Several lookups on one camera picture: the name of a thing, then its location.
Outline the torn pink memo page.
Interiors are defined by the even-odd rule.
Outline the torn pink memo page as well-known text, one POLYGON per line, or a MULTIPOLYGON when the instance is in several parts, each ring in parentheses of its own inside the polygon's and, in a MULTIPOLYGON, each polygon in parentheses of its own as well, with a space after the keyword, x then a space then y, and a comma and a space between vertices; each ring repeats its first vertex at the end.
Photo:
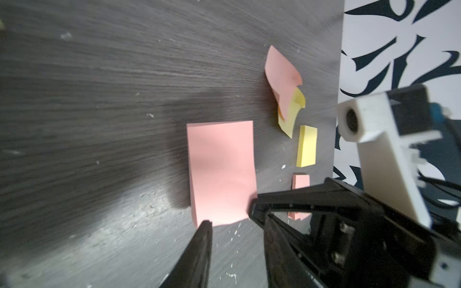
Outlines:
POLYGON ((282 118, 286 120, 295 89, 303 84, 301 75, 274 46, 270 46, 268 50, 264 72, 276 97, 282 118))

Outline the large pink memo pad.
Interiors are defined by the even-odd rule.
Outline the large pink memo pad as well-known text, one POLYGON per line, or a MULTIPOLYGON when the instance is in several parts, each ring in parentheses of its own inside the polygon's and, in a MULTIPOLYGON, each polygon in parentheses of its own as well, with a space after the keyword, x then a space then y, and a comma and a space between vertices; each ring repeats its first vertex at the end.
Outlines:
POLYGON ((194 225, 247 219, 257 197, 253 121, 188 124, 187 150, 194 225))

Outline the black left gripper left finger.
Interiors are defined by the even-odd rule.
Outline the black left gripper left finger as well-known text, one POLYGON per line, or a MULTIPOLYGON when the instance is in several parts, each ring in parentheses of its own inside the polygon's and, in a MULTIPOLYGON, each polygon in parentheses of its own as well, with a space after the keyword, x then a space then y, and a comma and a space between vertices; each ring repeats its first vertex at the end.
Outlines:
POLYGON ((206 288, 212 254, 212 223, 203 221, 160 288, 206 288))

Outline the torn yellow memo page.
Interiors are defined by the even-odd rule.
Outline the torn yellow memo page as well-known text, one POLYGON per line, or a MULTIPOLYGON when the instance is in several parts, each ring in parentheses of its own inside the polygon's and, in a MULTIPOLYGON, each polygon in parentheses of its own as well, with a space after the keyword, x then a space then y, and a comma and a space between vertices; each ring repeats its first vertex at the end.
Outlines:
POLYGON ((294 125, 297 115, 301 109, 306 107, 306 98, 299 88, 296 88, 289 103, 288 114, 286 118, 282 117, 280 109, 278 109, 278 125, 289 138, 292 139, 294 125))

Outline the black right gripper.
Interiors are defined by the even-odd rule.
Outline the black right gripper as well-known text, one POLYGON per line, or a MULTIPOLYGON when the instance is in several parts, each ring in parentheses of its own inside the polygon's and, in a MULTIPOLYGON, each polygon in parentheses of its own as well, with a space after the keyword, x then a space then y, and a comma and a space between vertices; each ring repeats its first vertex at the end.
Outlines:
POLYGON ((264 193, 250 202, 260 227, 270 212, 309 212, 306 262, 328 286, 443 288, 461 285, 461 244, 343 181, 264 193))

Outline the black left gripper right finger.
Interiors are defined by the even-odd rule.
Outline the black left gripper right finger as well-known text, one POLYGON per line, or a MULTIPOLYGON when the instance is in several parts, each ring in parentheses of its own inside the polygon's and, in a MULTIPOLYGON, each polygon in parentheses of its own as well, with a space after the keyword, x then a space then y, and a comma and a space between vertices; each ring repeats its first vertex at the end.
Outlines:
POLYGON ((271 215, 264 224, 264 252, 270 288, 322 288, 312 271, 295 254, 271 215))

